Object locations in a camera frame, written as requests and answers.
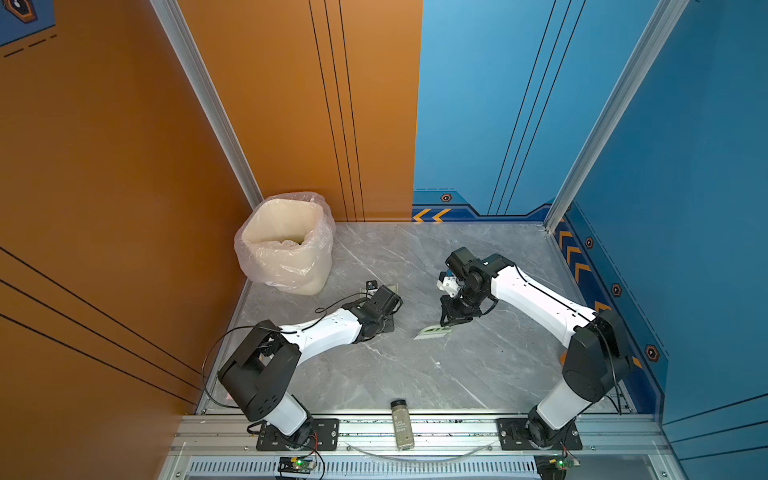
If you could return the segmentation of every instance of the white bin liner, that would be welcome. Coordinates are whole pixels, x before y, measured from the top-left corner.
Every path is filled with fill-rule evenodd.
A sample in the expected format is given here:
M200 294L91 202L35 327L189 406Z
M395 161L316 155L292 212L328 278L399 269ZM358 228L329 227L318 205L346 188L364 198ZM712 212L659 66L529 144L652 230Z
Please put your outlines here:
M331 270L336 224L322 195L274 195L259 204L235 235L240 268L257 283L315 295Z

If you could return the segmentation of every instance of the white robotic arm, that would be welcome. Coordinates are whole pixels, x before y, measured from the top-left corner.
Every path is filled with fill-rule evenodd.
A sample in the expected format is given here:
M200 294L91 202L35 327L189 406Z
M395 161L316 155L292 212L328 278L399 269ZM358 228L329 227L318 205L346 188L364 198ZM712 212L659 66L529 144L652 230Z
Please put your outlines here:
M509 303L546 328L568 348L563 378L528 414L531 442L547 448L561 441L574 417L599 401L624 378L630 361L623 320L613 311L598 315L531 279L510 260L494 254L480 260L461 248L446 260L438 288L441 325L467 323L489 313L485 298Z
M218 372L246 417L266 420L294 444L303 445L312 416L286 391L298 365L329 349L392 332L402 299L386 286L345 303L333 313L296 325L255 325Z

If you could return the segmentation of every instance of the plastic bag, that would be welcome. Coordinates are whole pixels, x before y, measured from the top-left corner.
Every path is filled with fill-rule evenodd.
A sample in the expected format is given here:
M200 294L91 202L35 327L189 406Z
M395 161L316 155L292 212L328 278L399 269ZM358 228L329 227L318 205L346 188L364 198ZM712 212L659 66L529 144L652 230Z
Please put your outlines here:
M336 224L322 195L274 195L259 204L235 235L240 268L257 283L315 295L331 270Z

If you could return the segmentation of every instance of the metal frame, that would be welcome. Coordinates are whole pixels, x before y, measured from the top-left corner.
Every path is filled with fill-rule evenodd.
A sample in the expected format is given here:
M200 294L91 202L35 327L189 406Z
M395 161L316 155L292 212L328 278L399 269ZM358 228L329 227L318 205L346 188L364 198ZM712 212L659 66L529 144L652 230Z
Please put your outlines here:
M560 219L571 204L589 170L603 151L608 138L613 134L624 111L627 110L632 97L643 83L645 75L659 55L661 47L667 41L677 20L683 14L689 0L660 0L654 14L650 17L640 40L637 41L632 55L629 57L624 70L621 72L611 96L603 107L603 111L595 122L592 131L584 142L576 161L568 172L547 217L544 219L545 229L553 233Z
M395 448L392 414L389 410L339 410L316 414L317 418L339 419L339 449L323 452L327 462L355 462L359 465L375 464L377 461L355 450L362 449L376 455L397 455L400 458L429 460L453 455L464 455L478 447L479 450L467 462L496 464L503 462L524 462L531 455L557 455L559 449L532 452L505 452L498 441L495 420L499 417L525 418L503 410L455 410L429 411L412 410L416 446L413 450L398 452ZM161 473L161 480L186 478L195 460L218 460L235 462L273 461L279 453L256 450L257 437L246 433L249 425L243 415L188 415L184 416L170 448ZM672 453L667 439L652 415L584 414L577 420L578 431L584 449L577 452L579 458L606 455L647 456L659 479L684 480L685 477ZM410 478L419 476L437 477L435 471L416 472ZM473 472L459 475L488 476L488 472ZM237 474L230 476L254 475ZM499 476L513 476L503 473Z
M530 455L530 451L504 452L498 440L496 419L526 418L525 414L502 410L458 410L411 412L415 437L413 450L398 452L389 410L326 412L318 419L339 419L339 449L323 456L363 455L344 445L398 456L464 455L483 447L483 456ZM184 416L169 454L179 455L273 455L256 450L257 438L246 433L250 424L244 415ZM672 455L661 427L652 415L583 414L577 419L584 450L582 455ZM559 450L544 450L555 455Z
M253 171L176 0L150 0L251 208L263 201Z
M235 306L235 311L232 312L232 318L230 318L230 322L227 325L227 330L231 330L237 325L237 320L240 318L240 313L243 311L243 306L245 305L245 302L248 299L248 293L250 292L250 288L253 285L253 282L246 278L245 285L243 285L243 290L240 292L240 298L237 299L237 305ZM214 386L216 385L217 377L216 372L219 371L219 368L221 368L221 364L224 361L223 355L229 348L230 342L232 341L232 336L228 336L224 341L221 343L221 346L219 347L218 352L216 353L216 359L214 361L214 364L210 367L211 375L208 377L208 381L206 382L206 388L208 389L208 392L210 392L211 395L214 393ZM203 415L206 413L206 408L208 407L208 404L210 403L210 399L206 396L205 392L202 393L202 396L200 397L200 401L197 403L197 408L195 409L195 415ZM222 413L232 413L232 410L224 411L222 409Z

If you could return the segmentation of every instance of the gray marble floor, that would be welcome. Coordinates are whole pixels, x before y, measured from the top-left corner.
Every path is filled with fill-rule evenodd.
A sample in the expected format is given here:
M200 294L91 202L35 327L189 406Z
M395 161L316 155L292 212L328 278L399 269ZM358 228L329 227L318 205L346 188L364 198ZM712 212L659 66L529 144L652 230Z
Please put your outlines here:
M403 306L396 329L367 343L341 346L302 364L289 392L310 411L387 409L404 398L412 409L506 409L527 412L561 378L564 348L513 306L499 304L481 319L439 339L414 340L439 323L442 292L435 287L445 258L459 247L476 256L501 253L531 277L564 296L581 296L557 247L531 223L338 223L333 269L316 296L298 296L256 284L238 326L271 319L300 323L364 287L367 280L397 284ZM231 335L227 358L247 330ZM214 397L227 399L218 385ZM606 400L593 409L613 410Z

